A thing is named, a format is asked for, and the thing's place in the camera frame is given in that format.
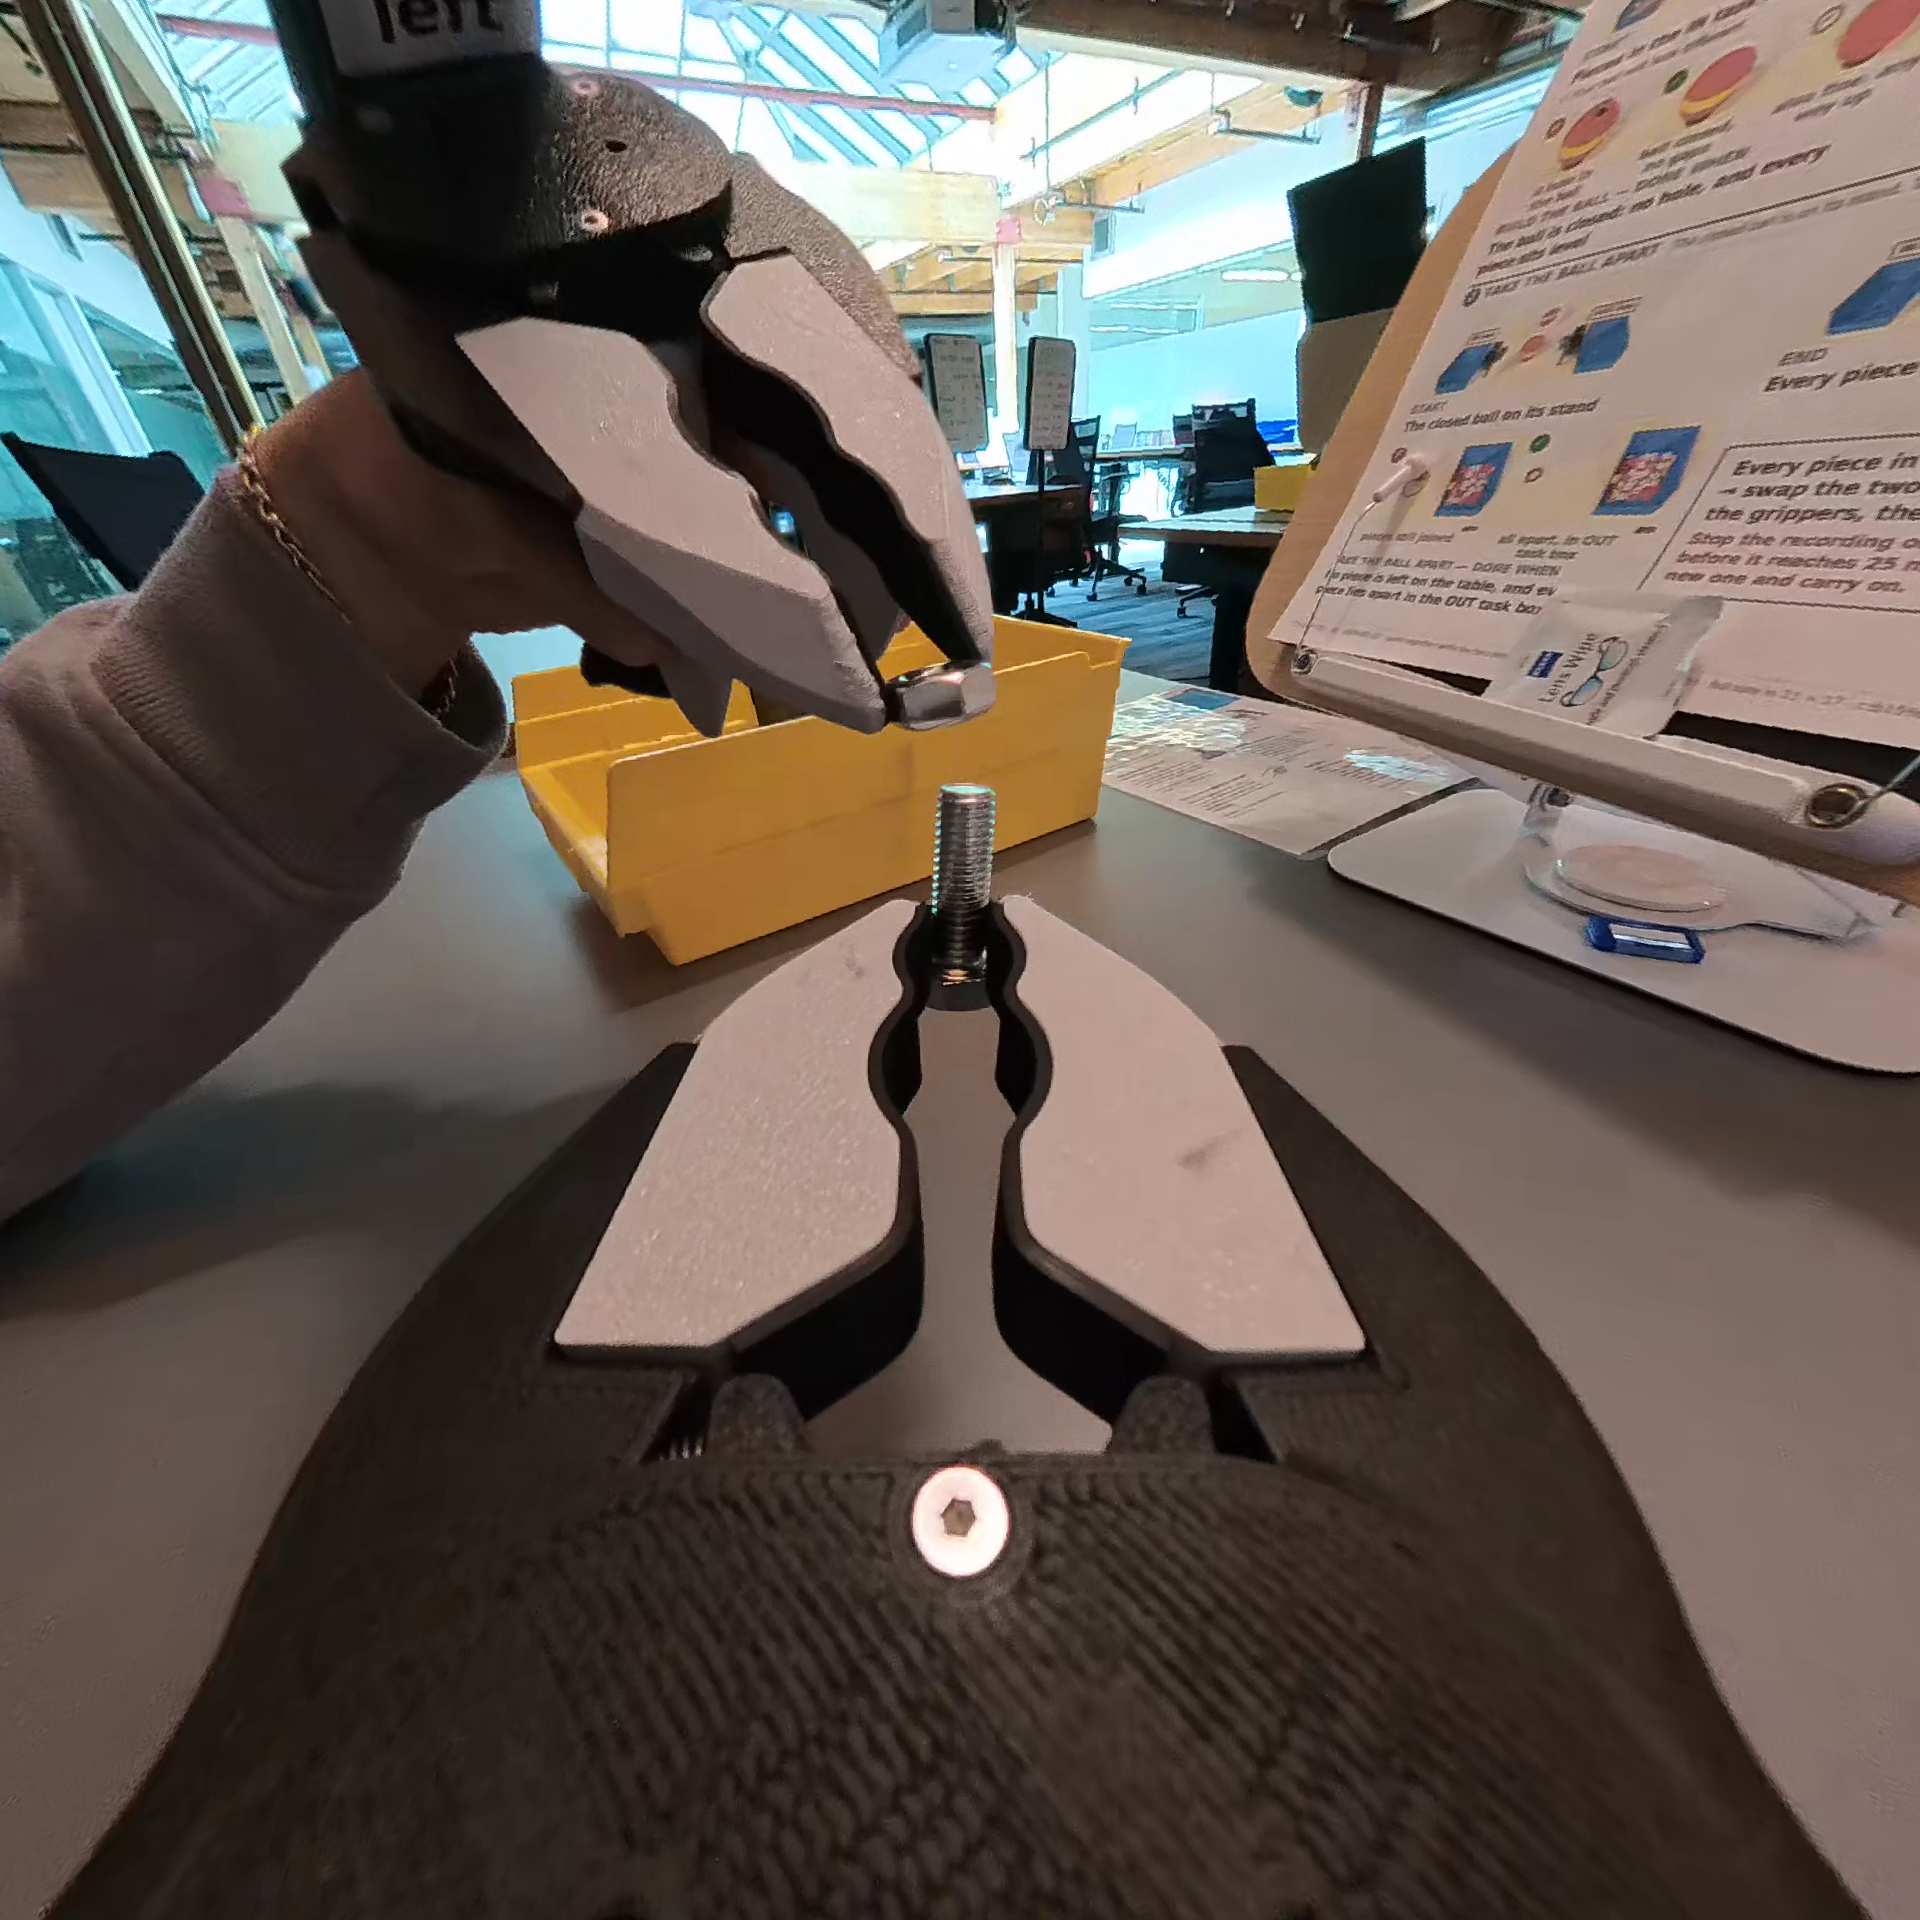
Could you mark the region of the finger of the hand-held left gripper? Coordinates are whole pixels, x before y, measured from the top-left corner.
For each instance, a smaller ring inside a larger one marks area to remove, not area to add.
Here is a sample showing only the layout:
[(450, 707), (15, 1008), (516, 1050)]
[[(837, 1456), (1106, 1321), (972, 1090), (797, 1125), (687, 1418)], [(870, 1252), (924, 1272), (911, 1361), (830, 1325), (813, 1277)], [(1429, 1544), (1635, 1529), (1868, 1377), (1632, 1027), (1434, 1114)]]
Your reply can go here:
[(575, 493), (596, 587), (658, 635), (660, 680), (699, 735), (722, 731), (734, 683), (856, 735), (886, 727), (878, 567), (787, 463), (744, 447), (738, 474), (685, 433), (676, 375), (698, 361), (556, 321), (456, 346)]
[(878, 695), (936, 661), (992, 665), (987, 564), (919, 384), (787, 252), (735, 263), (702, 323), (718, 447), (792, 522)]

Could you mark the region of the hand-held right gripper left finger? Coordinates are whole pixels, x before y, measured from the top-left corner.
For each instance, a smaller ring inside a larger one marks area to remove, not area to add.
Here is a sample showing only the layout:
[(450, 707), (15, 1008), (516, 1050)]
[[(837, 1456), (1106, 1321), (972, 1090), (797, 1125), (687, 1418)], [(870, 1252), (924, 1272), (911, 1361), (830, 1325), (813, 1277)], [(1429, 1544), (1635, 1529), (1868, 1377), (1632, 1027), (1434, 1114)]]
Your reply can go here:
[(557, 1321), (563, 1354), (734, 1359), (880, 1252), (902, 1146), (872, 1050), (914, 916), (878, 905), (708, 1025)]

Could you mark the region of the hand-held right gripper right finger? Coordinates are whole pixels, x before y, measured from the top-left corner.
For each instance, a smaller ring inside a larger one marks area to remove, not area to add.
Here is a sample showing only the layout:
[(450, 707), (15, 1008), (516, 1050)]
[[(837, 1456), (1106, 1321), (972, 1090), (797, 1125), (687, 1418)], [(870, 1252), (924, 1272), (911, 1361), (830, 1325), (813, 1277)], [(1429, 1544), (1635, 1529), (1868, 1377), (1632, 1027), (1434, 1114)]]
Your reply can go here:
[(1029, 896), (998, 903), (1014, 1127), (998, 1321), (1031, 1363), (1346, 1363), (1360, 1320), (1227, 1050)]

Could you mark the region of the silver metal nut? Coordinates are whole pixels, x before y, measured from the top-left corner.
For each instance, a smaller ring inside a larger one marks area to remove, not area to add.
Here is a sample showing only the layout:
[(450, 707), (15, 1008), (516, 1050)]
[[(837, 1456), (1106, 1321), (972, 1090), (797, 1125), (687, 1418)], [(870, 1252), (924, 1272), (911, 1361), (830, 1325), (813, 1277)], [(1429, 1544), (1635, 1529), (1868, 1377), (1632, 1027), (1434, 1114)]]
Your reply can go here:
[(901, 731), (959, 727), (995, 709), (997, 682), (990, 664), (936, 661), (880, 687), (886, 723)]

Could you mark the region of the silver metal bolt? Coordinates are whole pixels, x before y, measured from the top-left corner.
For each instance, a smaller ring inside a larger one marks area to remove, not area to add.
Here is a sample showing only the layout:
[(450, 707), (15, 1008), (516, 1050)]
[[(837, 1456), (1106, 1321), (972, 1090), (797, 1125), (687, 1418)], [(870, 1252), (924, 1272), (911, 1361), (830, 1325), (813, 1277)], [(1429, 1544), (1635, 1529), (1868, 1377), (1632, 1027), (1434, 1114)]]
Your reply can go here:
[(946, 1013), (987, 999), (995, 836), (995, 792), (943, 785), (928, 890), (928, 1003)]

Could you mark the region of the person's left forearm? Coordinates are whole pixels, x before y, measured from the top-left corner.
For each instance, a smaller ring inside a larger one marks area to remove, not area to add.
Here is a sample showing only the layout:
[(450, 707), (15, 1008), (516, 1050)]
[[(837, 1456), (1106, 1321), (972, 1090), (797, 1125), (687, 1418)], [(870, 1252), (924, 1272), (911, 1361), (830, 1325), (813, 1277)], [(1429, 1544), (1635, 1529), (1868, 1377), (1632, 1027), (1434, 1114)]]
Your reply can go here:
[(242, 1048), (499, 756), (474, 647), (392, 683), (239, 481), (2, 664), (2, 1215)]

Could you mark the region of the person's left hand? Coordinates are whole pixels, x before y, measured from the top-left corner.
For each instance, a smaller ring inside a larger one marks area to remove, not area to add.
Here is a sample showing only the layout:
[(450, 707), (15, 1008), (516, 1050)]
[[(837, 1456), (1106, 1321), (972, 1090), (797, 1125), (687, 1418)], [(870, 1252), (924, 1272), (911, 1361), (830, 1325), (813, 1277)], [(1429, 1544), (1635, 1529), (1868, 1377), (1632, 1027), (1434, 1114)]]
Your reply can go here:
[(552, 504), (432, 467), (366, 373), (334, 377), (235, 459), (252, 514), (407, 695), (436, 705), (482, 633), (567, 628), (582, 675), (685, 713), (692, 661), (605, 596)]

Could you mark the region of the black office chair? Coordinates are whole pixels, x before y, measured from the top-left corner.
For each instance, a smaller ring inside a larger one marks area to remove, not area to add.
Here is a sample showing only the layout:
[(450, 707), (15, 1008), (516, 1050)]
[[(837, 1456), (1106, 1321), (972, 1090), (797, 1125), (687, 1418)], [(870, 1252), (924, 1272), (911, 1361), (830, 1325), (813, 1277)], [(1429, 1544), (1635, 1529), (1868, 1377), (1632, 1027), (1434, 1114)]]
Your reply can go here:
[(1061, 451), (1031, 455), (1029, 468), (1042, 474), (1035, 493), (1005, 511), (990, 536), (997, 612), (1069, 627), (1047, 611), (1056, 585), (1084, 585), (1096, 596), (1102, 581), (1118, 578), (1146, 595), (1147, 578), (1120, 563), (1120, 517), (1096, 507), (1096, 429), (1096, 416), (1072, 421)]
[[(1254, 506), (1256, 468), (1270, 452), (1254, 421), (1254, 402), (1200, 407), (1192, 416), (1190, 467), (1178, 493), (1175, 514), (1195, 517)], [(1213, 600), (1221, 585), (1256, 585), (1268, 548), (1232, 544), (1165, 544), (1160, 578), (1180, 585), (1178, 618), (1192, 600)]]

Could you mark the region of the yellow plastic bin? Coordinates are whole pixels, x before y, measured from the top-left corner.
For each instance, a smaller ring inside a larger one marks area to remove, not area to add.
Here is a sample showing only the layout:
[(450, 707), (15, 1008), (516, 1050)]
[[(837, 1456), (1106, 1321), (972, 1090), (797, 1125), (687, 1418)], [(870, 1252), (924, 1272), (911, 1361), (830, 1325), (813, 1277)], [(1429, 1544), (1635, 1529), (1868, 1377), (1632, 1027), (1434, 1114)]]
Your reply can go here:
[(578, 668), (512, 683), (520, 789), (618, 936), (687, 964), (931, 876), (939, 793), (984, 785), (995, 851), (1092, 821), (1126, 641), (997, 620), (997, 707), (859, 737), (772, 723), (735, 689), (724, 735)]

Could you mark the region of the laminated paper sheet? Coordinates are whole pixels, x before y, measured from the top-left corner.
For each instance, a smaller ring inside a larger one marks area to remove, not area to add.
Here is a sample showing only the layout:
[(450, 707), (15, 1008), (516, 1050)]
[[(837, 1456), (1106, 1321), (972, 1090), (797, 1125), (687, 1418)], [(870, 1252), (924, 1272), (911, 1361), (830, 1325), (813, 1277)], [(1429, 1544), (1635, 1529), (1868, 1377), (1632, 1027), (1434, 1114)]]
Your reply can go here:
[(1102, 785), (1291, 857), (1475, 786), (1421, 744), (1208, 689), (1115, 707)]

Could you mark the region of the black monitor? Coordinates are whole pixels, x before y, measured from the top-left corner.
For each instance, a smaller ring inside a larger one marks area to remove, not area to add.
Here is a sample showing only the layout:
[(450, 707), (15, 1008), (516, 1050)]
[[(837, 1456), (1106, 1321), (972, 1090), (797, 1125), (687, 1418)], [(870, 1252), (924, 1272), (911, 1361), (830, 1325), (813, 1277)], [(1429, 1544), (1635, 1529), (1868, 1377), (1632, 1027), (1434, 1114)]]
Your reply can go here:
[(1394, 309), (1427, 247), (1427, 143), (1294, 186), (1286, 218), (1310, 327)]

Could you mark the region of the white document stand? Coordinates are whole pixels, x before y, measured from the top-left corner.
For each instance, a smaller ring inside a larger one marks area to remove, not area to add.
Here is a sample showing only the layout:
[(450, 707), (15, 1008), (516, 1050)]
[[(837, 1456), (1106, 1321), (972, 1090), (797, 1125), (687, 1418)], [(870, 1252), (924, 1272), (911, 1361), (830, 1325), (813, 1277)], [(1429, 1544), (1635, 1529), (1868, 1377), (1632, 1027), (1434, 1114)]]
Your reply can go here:
[[(1533, 785), (1477, 785), (1327, 852), (1368, 893), (1811, 1060), (1916, 1076), (1916, 905)], [(1694, 929), (1702, 964), (1583, 944), (1586, 916)]]

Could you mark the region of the lens wipe packet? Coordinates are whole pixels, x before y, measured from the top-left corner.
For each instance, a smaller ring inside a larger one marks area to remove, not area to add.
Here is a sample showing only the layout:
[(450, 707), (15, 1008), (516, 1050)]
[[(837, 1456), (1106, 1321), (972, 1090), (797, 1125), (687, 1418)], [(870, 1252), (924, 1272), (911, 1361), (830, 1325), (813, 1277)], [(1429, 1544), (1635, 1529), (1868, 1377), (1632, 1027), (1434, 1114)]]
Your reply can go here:
[(1483, 698), (1610, 735), (1656, 737), (1688, 692), (1719, 618), (1716, 595), (1557, 595), (1524, 627)]

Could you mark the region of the instruction sheet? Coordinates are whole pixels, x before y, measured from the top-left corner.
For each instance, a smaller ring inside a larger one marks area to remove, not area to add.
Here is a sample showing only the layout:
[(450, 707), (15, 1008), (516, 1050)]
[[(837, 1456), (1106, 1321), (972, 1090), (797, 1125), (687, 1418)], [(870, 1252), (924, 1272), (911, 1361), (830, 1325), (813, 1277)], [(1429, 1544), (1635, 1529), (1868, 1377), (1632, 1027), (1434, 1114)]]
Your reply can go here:
[(1685, 712), (1914, 749), (1916, 261), (1916, 3), (1590, 5), (1270, 641), (1706, 595)]

